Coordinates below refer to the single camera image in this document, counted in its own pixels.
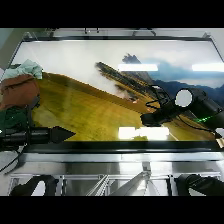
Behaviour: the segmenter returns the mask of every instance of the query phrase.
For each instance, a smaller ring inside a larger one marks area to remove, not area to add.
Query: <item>landscape picture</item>
[[[224,106],[223,72],[193,72],[192,64],[220,63],[209,42],[150,40],[74,40],[22,43],[14,60],[35,61],[43,68],[36,126],[61,126],[76,135],[69,141],[120,141],[119,127],[143,127],[140,115],[153,113],[150,85],[171,97],[183,87],[202,88]],[[119,71],[119,64],[157,64],[158,71]],[[181,118],[204,127],[190,113]],[[192,129],[179,118],[164,123],[168,141],[211,141],[213,134]],[[136,136],[134,141],[146,141]]]

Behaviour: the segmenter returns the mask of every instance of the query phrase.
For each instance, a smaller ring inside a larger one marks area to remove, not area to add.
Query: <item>sky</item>
[[[179,81],[212,88],[224,84],[224,74],[192,72],[193,64],[221,63],[210,42],[158,40],[72,40],[22,43],[13,64],[26,59],[37,62],[45,72],[64,74],[116,95],[114,82],[102,77],[95,68],[103,62],[114,69],[127,53],[141,63],[156,63],[153,79]]]

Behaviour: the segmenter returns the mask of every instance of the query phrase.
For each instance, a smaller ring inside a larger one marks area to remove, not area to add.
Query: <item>brown bag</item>
[[[13,106],[24,108],[40,94],[36,80],[28,74],[3,80],[0,92],[3,95],[0,110]]]

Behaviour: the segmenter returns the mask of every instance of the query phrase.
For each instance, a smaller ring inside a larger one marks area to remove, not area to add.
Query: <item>white circle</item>
[[[180,107],[187,107],[192,102],[192,94],[189,90],[180,90],[176,95],[175,104]]]

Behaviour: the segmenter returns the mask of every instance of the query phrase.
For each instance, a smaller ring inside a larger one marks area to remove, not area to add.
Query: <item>robotic arm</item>
[[[161,87],[152,87],[158,100],[148,102],[146,106],[155,108],[151,106],[151,103],[158,101],[160,108],[156,108],[154,113],[142,114],[143,125],[158,127],[189,110],[197,117],[198,122],[204,123],[208,128],[201,130],[215,133],[216,138],[224,137],[224,109],[210,99],[203,90],[182,88],[176,94],[175,99],[171,99]]]

